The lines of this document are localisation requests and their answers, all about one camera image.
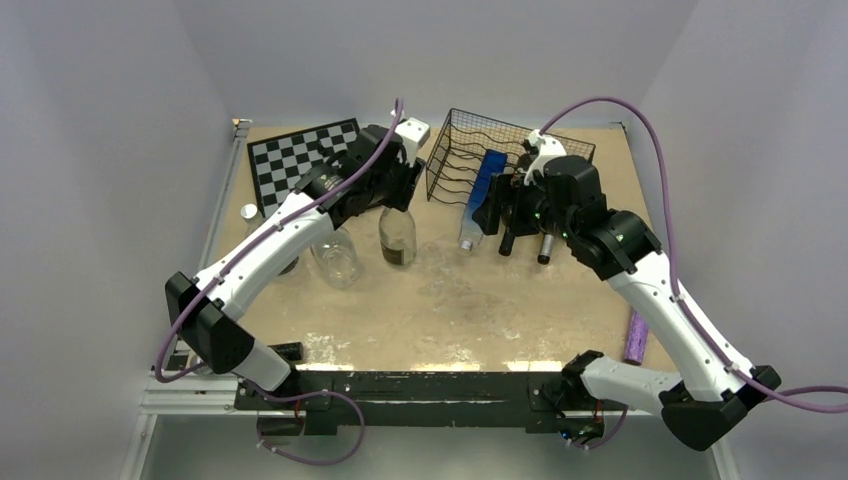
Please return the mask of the black wire wine rack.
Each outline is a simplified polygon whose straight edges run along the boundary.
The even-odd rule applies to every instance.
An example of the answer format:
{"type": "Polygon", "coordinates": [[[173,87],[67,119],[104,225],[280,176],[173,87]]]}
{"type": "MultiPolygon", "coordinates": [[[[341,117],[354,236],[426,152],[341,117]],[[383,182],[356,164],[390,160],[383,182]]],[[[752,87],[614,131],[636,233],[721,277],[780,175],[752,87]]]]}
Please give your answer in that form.
{"type": "Polygon", "coordinates": [[[482,166],[485,153],[507,156],[513,170],[525,153],[526,127],[459,108],[445,116],[426,165],[426,198],[445,205],[464,205],[482,166]]]}

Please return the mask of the clear round flask bottle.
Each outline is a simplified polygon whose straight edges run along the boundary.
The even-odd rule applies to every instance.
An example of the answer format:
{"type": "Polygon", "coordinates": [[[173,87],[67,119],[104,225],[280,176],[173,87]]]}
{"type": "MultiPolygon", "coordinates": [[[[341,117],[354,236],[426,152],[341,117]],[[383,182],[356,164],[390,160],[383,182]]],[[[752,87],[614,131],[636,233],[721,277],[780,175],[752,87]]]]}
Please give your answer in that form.
{"type": "Polygon", "coordinates": [[[253,203],[243,205],[240,209],[240,216],[246,225],[245,236],[250,236],[264,223],[262,212],[253,203]]]}

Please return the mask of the clear glass bottle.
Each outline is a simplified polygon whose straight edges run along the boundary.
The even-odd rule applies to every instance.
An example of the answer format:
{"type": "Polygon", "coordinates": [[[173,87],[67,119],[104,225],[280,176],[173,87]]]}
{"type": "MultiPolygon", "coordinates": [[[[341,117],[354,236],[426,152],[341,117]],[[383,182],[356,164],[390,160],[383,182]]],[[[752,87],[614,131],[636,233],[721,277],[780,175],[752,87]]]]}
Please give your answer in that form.
{"type": "Polygon", "coordinates": [[[417,253],[416,224],[409,211],[384,207],[378,222],[381,253],[395,267],[411,265],[417,253]]]}

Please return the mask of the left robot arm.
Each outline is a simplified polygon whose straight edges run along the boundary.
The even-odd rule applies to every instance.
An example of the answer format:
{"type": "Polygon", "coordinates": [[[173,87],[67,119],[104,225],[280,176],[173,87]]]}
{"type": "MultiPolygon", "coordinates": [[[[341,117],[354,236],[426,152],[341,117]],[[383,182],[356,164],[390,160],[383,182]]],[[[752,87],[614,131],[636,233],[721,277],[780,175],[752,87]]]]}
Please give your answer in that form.
{"type": "Polygon", "coordinates": [[[418,152],[429,136],[429,125],[415,118],[392,128],[369,125],[347,149],[302,174],[282,204],[222,259],[168,279],[172,333],[214,373],[257,385],[272,408],[292,405],[298,395],[293,366],[239,319],[285,267],[348,219],[375,206],[407,210],[425,166],[418,152]]]}

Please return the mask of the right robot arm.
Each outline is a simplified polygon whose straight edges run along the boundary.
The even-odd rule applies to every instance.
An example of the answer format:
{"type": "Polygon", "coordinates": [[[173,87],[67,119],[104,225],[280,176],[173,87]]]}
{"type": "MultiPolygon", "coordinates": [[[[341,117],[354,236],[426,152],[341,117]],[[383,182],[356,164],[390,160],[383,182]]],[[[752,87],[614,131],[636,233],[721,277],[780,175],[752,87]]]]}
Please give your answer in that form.
{"type": "Polygon", "coordinates": [[[568,155],[541,172],[492,176],[473,214],[484,234],[526,227],[565,241],[572,256],[638,312],[677,370],[659,372],[589,350],[563,369],[561,392],[576,407],[612,400],[662,419],[684,445],[704,451],[735,427],[781,378],[755,366],[712,325],[670,275],[670,260],[635,213],[608,207],[598,170],[568,155]]]}

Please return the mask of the dark green wine bottle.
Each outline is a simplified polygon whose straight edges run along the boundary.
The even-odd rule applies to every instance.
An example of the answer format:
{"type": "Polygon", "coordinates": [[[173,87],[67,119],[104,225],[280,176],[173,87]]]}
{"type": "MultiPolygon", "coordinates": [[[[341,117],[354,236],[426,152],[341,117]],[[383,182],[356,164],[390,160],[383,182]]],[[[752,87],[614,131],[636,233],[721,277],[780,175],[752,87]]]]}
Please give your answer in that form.
{"type": "Polygon", "coordinates": [[[511,226],[507,226],[501,238],[498,253],[501,256],[509,257],[512,254],[516,239],[522,236],[524,236],[522,229],[516,230],[511,226]]]}

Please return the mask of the blue rectangular glass bottle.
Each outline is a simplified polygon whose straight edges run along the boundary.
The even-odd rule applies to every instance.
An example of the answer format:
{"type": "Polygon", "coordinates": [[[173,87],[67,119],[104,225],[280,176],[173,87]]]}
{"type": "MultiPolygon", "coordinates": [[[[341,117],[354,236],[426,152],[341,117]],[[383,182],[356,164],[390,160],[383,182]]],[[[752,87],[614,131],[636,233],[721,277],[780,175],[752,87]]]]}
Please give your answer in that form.
{"type": "Polygon", "coordinates": [[[473,253],[482,241],[484,234],[473,214],[485,200],[492,177],[503,173],[507,162],[507,154],[503,152],[487,149],[483,155],[460,222],[458,244],[463,252],[473,253]]]}

